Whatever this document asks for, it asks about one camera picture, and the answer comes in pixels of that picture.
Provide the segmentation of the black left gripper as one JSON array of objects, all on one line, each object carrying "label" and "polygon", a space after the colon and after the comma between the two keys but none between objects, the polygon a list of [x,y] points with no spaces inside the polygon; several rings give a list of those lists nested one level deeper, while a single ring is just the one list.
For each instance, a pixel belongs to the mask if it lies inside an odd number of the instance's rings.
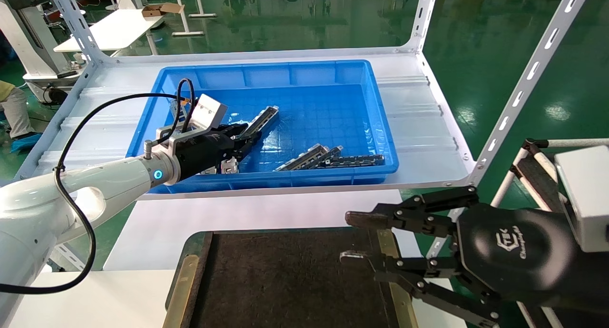
[{"label": "black left gripper", "polygon": [[224,161],[234,159],[241,163],[248,155],[245,143],[256,144],[262,137],[261,131],[249,129],[248,124],[224,125],[222,133],[204,133],[176,143],[176,158],[180,167],[180,179],[187,179]]}]

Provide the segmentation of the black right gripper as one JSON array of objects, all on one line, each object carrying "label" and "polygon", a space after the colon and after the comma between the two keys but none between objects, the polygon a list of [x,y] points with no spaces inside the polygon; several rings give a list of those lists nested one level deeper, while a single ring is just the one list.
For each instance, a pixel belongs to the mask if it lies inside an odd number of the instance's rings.
[{"label": "black right gripper", "polygon": [[[370,212],[348,211],[344,219],[355,228],[396,228],[439,238],[457,231],[464,268],[502,299],[538,305],[560,299],[559,286],[577,255],[568,220],[541,209],[499,209],[478,202],[478,189],[465,186],[411,196],[398,204],[379,203]],[[439,215],[468,207],[456,223]],[[453,258],[396,258],[348,250],[341,253],[341,263],[366,264],[376,282],[394,283],[411,297],[479,328],[500,325],[489,290],[475,301],[428,281],[461,276]]]}]

